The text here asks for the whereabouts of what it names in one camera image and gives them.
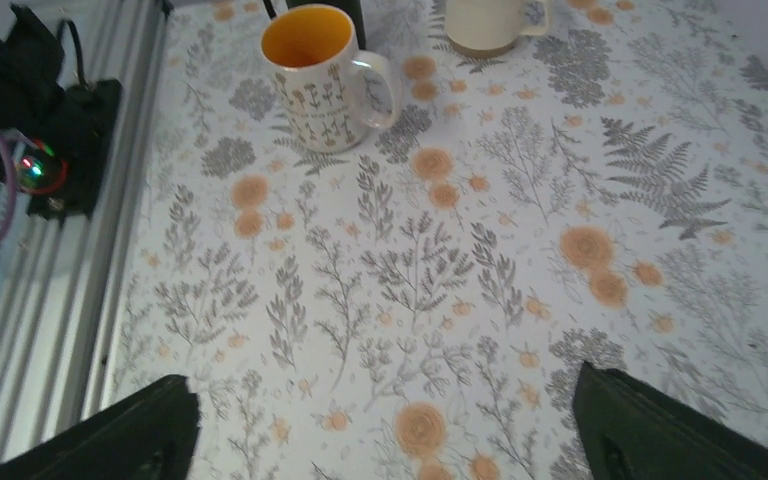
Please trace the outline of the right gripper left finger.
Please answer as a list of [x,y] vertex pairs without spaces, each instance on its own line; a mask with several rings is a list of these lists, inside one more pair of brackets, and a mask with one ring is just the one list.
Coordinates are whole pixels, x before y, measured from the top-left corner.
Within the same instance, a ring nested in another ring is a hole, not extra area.
[[187,378],[166,375],[0,464],[0,479],[185,479],[199,421]]

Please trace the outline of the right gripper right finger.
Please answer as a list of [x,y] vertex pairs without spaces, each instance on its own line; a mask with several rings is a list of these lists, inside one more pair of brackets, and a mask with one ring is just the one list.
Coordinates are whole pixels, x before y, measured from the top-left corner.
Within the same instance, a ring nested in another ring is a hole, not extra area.
[[596,479],[768,479],[768,448],[621,370],[583,362],[572,411]]

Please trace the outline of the beige white ceramic mug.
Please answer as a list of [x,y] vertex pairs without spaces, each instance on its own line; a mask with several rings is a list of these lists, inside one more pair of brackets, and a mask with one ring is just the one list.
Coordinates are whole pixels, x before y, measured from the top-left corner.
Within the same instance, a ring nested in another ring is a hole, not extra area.
[[[541,5],[543,20],[530,22],[526,11]],[[546,35],[553,21],[551,1],[448,0],[444,33],[453,49],[471,58],[493,58],[510,51],[520,37]]]

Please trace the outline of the black matte mug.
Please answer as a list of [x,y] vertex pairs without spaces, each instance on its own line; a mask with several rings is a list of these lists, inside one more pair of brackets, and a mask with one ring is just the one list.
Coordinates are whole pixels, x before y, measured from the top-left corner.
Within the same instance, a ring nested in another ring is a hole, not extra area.
[[301,49],[335,55],[355,41],[366,45],[359,1],[307,2],[289,8],[270,21],[261,37],[266,54]]

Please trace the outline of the floral patterned table mat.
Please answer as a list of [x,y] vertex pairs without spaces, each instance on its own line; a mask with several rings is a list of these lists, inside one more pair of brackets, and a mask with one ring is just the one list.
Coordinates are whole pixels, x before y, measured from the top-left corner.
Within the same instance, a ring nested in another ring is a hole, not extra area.
[[586,479],[580,365],[768,447],[768,70],[719,1],[559,1],[489,60],[368,1],[399,122],[306,151],[257,1],[175,11],[113,402],[201,400],[194,479]]

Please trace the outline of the aluminium mounting rail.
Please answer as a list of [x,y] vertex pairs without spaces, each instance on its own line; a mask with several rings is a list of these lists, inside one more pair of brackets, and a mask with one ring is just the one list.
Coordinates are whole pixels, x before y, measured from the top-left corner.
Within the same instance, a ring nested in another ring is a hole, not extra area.
[[145,178],[165,1],[33,1],[47,27],[76,23],[91,79],[123,94],[93,214],[46,220],[18,213],[0,248],[0,464],[106,406],[114,311]]

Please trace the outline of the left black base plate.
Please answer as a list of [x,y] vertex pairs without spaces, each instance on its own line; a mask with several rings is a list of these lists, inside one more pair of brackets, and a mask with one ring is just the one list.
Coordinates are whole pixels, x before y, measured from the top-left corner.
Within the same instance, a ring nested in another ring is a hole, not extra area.
[[62,87],[63,32],[72,33],[76,60],[83,51],[73,21],[51,32],[32,10],[10,7],[15,20],[0,39],[0,129],[18,132],[29,146],[15,163],[17,187],[31,200],[30,215],[46,219],[93,214],[109,159],[122,84],[116,79]]

